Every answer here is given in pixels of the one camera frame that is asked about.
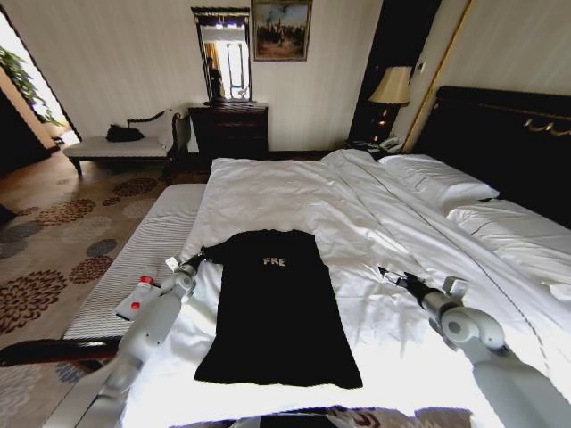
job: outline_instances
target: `mirror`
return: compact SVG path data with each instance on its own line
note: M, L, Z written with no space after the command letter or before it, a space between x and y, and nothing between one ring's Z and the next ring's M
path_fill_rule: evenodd
M251 101L248 8L192 8L211 102Z

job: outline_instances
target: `telephone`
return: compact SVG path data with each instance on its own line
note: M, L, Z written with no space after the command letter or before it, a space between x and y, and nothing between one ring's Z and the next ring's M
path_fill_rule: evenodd
M404 142L402 138L399 136L392 136L391 138L387 138L378 146L385 150L387 153L395 154L401 152L401 148Z

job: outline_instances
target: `white duvet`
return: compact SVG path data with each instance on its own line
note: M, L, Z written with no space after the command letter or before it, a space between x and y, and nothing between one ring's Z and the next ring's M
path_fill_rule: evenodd
M497 426L469 362L444 345L412 297L381 284L378 266L433 284L447 275L470 280L465 303L496 317L520 358L571 397L566 309L406 193L366 154L339 151L322 162L215 160L183 259L203 245L260 229L316 236L363 388L194 381L214 338L221 276L219 266L203 263L193 298L129 394L123 426L166 427L333 405L407 414L422 407L462 407L474 412L478 424Z

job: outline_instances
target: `black headboard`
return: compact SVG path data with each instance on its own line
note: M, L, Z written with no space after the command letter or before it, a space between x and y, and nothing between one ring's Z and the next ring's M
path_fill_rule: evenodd
M442 86L412 151L571 228L571 96Z

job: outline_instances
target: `upholstered bench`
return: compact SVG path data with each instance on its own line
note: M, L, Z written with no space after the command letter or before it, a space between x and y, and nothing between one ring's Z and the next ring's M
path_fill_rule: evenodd
M170 181L170 167L186 149L190 140L190 117L178 110L166 110L148 119L129 119L129 128L137 128L145 138L112 143L104 136L85 138L63 150L82 176L81 161L165 162L165 177Z
M162 281L170 271L164 260L179 255L194 224L206 185L171 185L159 196L99 283L87 296L61 339L26 341L0 350L0 366L73 361L97 369L111 358L129 321L113 309L137 285L148 267Z

